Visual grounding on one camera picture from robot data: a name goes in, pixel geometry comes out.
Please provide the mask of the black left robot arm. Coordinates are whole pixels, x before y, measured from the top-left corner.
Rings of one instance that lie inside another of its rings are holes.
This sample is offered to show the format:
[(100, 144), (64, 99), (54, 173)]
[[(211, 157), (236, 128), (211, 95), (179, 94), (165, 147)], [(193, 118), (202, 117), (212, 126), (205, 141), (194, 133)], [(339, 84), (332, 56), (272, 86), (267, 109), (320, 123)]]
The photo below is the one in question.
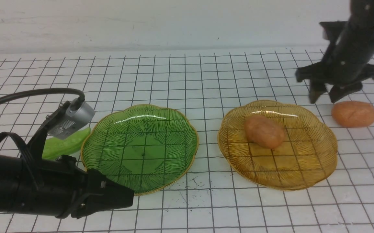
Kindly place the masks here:
[(44, 185), (36, 190), (22, 159), (0, 155), (0, 212), (79, 219), (132, 206), (132, 189), (98, 170), (83, 171), (76, 161), (69, 155), (42, 160), (38, 171)]

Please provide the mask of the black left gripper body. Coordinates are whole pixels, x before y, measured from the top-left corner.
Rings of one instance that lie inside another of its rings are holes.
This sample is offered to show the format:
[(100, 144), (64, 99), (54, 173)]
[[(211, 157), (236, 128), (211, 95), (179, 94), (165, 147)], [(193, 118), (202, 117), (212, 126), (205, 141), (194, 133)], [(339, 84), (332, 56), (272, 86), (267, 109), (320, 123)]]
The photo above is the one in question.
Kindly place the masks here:
[(96, 169), (83, 171), (74, 157), (63, 155), (57, 161), (42, 160), (38, 171), (43, 186), (35, 189), (27, 174), (20, 176), (18, 212), (82, 218), (99, 211), (131, 207), (134, 191), (117, 184)]

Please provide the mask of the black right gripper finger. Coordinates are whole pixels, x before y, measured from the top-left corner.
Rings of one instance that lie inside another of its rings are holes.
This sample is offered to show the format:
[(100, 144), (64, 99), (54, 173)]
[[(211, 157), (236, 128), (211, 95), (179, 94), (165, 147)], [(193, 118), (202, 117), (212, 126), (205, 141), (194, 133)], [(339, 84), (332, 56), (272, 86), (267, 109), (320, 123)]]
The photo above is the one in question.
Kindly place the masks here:
[(361, 82), (349, 84), (346, 86), (334, 85), (329, 91), (329, 97), (332, 103), (336, 103), (342, 98), (348, 96), (349, 94), (353, 94), (355, 92), (361, 91), (362, 88), (363, 88), (363, 84)]
[(326, 84), (321, 80), (310, 80), (309, 85), (309, 101), (315, 104), (321, 95), (327, 93)]

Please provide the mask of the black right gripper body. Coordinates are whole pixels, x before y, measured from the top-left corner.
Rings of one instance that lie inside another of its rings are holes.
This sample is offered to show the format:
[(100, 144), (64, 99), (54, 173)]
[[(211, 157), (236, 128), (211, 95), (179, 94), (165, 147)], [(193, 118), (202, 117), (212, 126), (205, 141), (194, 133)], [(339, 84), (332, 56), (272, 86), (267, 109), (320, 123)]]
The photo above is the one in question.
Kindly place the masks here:
[(360, 74), (374, 55), (374, 0), (351, 0), (345, 23), (322, 22), (330, 42), (320, 62), (298, 68), (298, 82), (304, 80), (346, 89), (361, 83)]

